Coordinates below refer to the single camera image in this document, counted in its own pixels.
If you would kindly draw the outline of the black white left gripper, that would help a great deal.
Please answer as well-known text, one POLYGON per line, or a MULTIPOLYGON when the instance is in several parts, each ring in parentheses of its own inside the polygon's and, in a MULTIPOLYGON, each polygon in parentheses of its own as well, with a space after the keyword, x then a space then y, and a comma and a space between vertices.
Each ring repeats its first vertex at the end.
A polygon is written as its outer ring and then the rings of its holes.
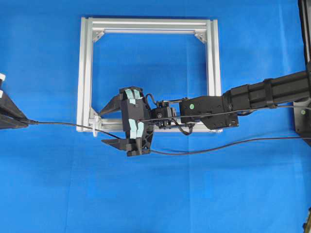
MULTIPOLYGON (((6 75, 0 73, 0 113, 13 119, 26 119, 23 112, 14 104, 10 97, 2 90, 2 84, 6 79, 6 75)), ((21 129, 27 128, 28 124, 20 121, 0 121, 0 129, 21 129)))

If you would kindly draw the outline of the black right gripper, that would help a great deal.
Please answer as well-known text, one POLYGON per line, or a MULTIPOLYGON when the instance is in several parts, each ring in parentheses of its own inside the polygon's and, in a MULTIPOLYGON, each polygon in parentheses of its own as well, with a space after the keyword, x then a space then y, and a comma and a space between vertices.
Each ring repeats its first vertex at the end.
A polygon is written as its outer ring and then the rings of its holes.
POLYGON ((141 88, 126 87, 114 96, 98 113, 103 116, 121 110, 125 139, 104 139, 106 145, 126 151, 127 156, 149 154, 154 127, 147 122, 151 118, 151 108, 141 88))

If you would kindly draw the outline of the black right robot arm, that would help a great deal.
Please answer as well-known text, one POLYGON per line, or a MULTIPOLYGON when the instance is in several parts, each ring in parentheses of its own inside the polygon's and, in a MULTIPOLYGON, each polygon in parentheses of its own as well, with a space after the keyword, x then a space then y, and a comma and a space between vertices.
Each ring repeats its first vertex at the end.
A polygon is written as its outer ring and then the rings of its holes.
POLYGON ((311 72, 301 71, 256 84, 232 88, 221 96, 200 96, 192 99, 156 101, 151 108, 141 88, 132 86, 119 90, 100 111, 100 115, 121 112, 125 138, 103 140, 103 143, 127 156, 151 152, 154 128, 178 128, 190 135, 196 123, 209 130, 237 127, 238 117, 259 109, 275 109, 279 104, 294 102, 311 96, 311 72))

